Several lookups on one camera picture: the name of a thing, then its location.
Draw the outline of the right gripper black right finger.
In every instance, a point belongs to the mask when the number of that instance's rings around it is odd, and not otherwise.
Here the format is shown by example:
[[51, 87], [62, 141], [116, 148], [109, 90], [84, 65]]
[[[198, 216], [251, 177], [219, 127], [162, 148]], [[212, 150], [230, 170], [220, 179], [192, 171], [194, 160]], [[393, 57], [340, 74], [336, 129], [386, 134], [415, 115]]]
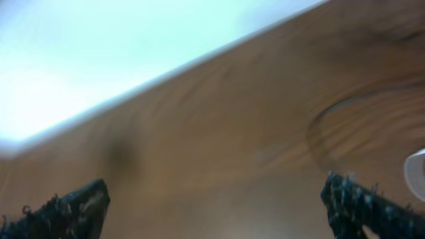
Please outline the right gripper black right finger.
[[424, 239], [424, 217], [408, 207], [401, 207], [367, 189], [330, 172], [320, 197], [337, 239], [361, 239], [366, 226], [379, 238]]

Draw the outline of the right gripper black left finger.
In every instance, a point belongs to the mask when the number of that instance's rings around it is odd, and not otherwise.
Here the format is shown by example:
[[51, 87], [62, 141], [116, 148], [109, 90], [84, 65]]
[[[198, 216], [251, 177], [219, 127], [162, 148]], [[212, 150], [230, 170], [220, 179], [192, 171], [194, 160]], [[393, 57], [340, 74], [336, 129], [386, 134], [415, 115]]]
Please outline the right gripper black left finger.
[[96, 179], [63, 197], [54, 195], [39, 209], [25, 205], [21, 217], [2, 216], [2, 239], [99, 239], [110, 204], [106, 182]]

